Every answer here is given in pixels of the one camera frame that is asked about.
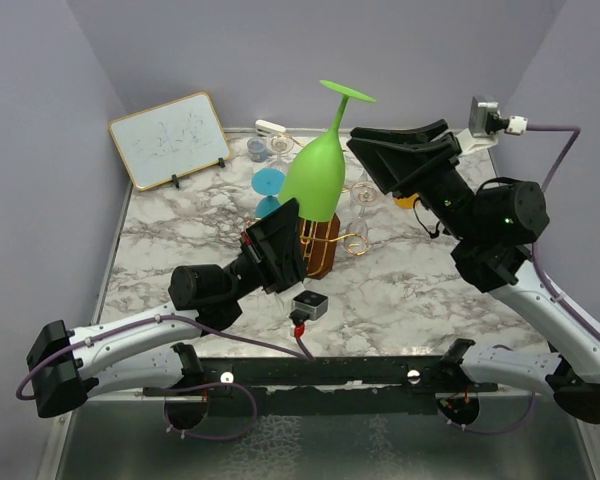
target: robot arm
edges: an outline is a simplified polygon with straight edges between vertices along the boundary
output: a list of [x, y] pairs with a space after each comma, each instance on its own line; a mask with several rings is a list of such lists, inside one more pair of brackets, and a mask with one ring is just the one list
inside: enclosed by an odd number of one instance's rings
[[[238, 300], [258, 288], [274, 293], [296, 322], [317, 319], [327, 299], [303, 293], [297, 225], [298, 203], [291, 200], [243, 232], [240, 254], [224, 268], [177, 267], [170, 302], [105, 325], [67, 330], [62, 320], [49, 323], [27, 356], [30, 373], [19, 397], [35, 399], [38, 415], [46, 418], [106, 392], [204, 383], [195, 350], [178, 342], [207, 333], [236, 338], [221, 331], [242, 314]], [[22, 394], [28, 380], [34, 392], [30, 397]]]
[[498, 131], [523, 133], [527, 120], [500, 118], [497, 103], [484, 98], [474, 99], [471, 113], [458, 135], [444, 121], [408, 131], [356, 128], [348, 146], [383, 193], [417, 193], [459, 240], [451, 255], [462, 278], [519, 313], [554, 350], [530, 355], [458, 340], [443, 362], [469, 385], [495, 382], [552, 395], [571, 415], [600, 423], [600, 323], [566, 295], [552, 298], [557, 289], [543, 283], [525, 247], [549, 223], [540, 186], [497, 178], [491, 182], [501, 185], [474, 192], [455, 169], [462, 155], [495, 145]]

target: marble table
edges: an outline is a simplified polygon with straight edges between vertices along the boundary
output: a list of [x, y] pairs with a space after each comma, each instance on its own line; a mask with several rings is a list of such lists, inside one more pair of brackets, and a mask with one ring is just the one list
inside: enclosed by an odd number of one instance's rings
[[[247, 137], [229, 135], [234, 158], [167, 185], [131, 194], [100, 316], [103, 323], [169, 300], [167, 287], [178, 265], [225, 265], [239, 252], [239, 234], [262, 198], [250, 187], [256, 164], [246, 155]], [[306, 143], [311, 138], [297, 137]], [[342, 145], [347, 138], [342, 137]], [[300, 147], [294, 147], [293, 156]], [[347, 184], [362, 173], [346, 152]], [[461, 159], [458, 170], [472, 187], [495, 176], [485, 152]], [[420, 207], [430, 226], [435, 218]], [[383, 197], [368, 219], [371, 249], [355, 257], [338, 245], [334, 270], [305, 285], [329, 297], [329, 312], [308, 324], [303, 339], [314, 355], [426, 355], [443, 353], [458, 337], [520, 350], [546, 350], [546, 342], [516, 313], [462, 281], [450, 252], [455, 241], [431, 240], [413, 211]], [[352, 219], [348, 194], [338, 215]], [[240, 301], [243, 315], [229, 330], [294, 348], [291, 322], [263, 291]], [[277, 356], [278, 352], [213, 336], [195, 341], [201, 356]]]

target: white eraser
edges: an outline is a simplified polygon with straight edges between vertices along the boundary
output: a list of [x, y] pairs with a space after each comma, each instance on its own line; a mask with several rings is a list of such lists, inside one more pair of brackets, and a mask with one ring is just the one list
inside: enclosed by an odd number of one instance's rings
[[286, 133], [287, 129], [277, 123], [267, 122], [266, 120], [256, 120], [256, 133], [259, 135], [269, 135], [270, 133]]

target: gray floor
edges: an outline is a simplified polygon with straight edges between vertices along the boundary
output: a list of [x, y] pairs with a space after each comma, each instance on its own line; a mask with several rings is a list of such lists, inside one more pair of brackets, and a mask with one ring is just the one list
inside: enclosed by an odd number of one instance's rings
[[[484, 398], [483, 429], [517, 420], [525, 397]], [[235, 419], [219, 420], [223, 433]], [[99, 479], [589, 479], [575, 422], [548, 402], [513, 433], [478, 436], [439, 416], [263, 417], [230, 443], [167, 434], [158, 401], [95, 401], [72, 417], [59, 477]]]

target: wine glass stem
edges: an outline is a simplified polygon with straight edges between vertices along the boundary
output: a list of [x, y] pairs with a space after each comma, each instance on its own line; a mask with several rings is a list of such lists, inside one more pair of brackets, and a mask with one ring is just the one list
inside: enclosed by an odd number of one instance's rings
[[346, 95], [342, 96], [342, 101], [340, 102], [340, 106], [338, 107], [338, 111], [336, 112], [336, 116], [333, 119], [333, 124], [331, 125], [331, 130], [335, 130], [336, 132], [340, 128], [340, 122], [342, 122], [342, 117], [344, 115], [344, 109], [347, 108], [347, 102], [349, 101], [349, 97]]

